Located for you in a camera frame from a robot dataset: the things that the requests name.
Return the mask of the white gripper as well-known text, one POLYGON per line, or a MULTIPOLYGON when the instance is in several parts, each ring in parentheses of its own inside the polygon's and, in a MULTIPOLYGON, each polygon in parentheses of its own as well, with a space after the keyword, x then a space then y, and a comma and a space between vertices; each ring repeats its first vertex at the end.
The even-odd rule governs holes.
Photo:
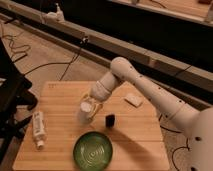
MULTIPOLYGON (((112 73, 106 73, 101 79, 95 82, 89 94, 84 94, 80 100, 80 103, 87 102, 92 103, 92 98, 99 102, 106 101, 112 94, 112 92, 120 85, 120 80, 112 73)), ((94 118, 95 115, 103 107, 102 103, 94 102, 91 104, 91 111, 89 113, 90 118, 94 118)))

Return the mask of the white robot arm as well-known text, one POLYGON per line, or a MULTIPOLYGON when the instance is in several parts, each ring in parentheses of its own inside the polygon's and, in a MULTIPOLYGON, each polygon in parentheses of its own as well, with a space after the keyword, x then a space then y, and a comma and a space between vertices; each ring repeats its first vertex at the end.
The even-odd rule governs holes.
POLYGON ((110 70, 83 96, 80 101, 80 111, 85 112, 84 122, 91 122, 103 103, 125 81, 132 84, 190 139, 188 171, 213 171, 213 106, 197 110, 140 74, 123 57, 114 58, 110 70))

